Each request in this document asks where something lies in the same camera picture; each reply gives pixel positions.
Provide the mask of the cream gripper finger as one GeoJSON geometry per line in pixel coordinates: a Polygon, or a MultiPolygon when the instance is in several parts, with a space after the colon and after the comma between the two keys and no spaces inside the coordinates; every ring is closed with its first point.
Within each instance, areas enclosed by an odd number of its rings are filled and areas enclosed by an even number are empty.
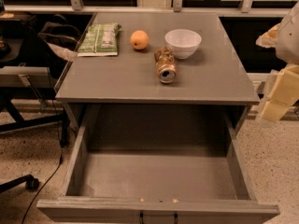
{"type": "Polygon", "coordinates": [[[256,121],[274,124],[299,100],[299,66],[288,64],[268,78],[256,121]]]}
{"type": "Polygon", "coordinates": [[[277,45],[279,23],[260,35],[256,40],[256,45],[262,48],[274,48],[277,45]]]}

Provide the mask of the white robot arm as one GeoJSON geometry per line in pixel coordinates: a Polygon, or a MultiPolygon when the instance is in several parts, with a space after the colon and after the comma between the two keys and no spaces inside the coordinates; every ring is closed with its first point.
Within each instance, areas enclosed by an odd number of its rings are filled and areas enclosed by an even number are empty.
{"type": "Polygon", "coordinates": [[[280,120],[299,100],[299,2],[281,22],[260,35],[256,44],[274,48],[276,56],[287,65],[268,78],[269,92],[262,99],[257,120],[270,125],[280,120]]]}

